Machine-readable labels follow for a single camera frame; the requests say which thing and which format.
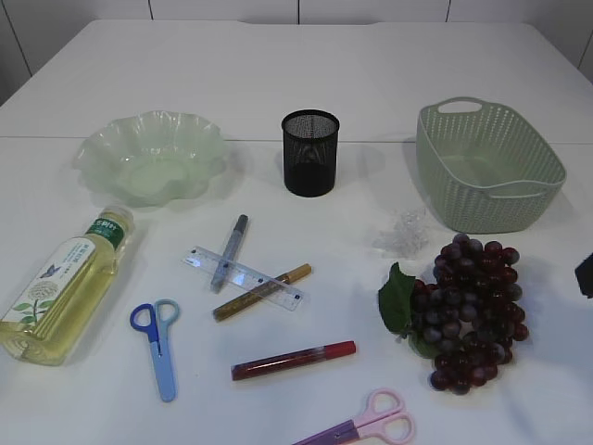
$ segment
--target wavy-edged bowl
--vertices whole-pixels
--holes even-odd
[[[117,119],[82,142],[74,168],[94,192],[130,207],[198,197],[224,170],[221,129],[195,114],[149,111]]]

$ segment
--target grape leaf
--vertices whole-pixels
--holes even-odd
[[[394,334],[404,333],[411,320],[410,295],[415,278],[391,266],[387,283],[379,290],[379,312],[385,327]]]
[[[425,359],[433,359],[439,354],[438,349],[434,345],[430,345],[426,343],[422,337],[418,334],[413,333],[410,336],[410,347],[420,356],[424,357]]]
[[[12,309],[14,311],[24,311],[25,309],[29,309],[30,307],[31,307],[31,304],[29,304],[29,303],[20,303]]]
[[[41,303],[39,305],[40,308],[49,308],[52,304],[54,304],[54,301],[52,299],[48,300],[48,301],[44,301],[43,303]]]

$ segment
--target yellow liquid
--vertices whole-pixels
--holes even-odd
[[[117,213],[104,211],[101,217],[118,223],[125,243],[132,222]],[[0,321],[0,341],[18,360],[59,365],[76,343],[118,271],[118,252],[101,235],[81,236],[95,244],[95,251],[57,296],[55,303],[35,326]]]

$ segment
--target plastic basket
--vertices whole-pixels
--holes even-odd
[[[477,104],[446,112],[447,104]],[[435,211],[453,230],[516,232],[541,216],[566,180],[544,138],[514,109],[473,97],[423,108],[416,158]]]

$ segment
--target pen holder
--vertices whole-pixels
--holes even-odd
[[[284,185],[300,197],[320,197],[334,188],[339,120],[317,109],[286,116],[284,132]]]

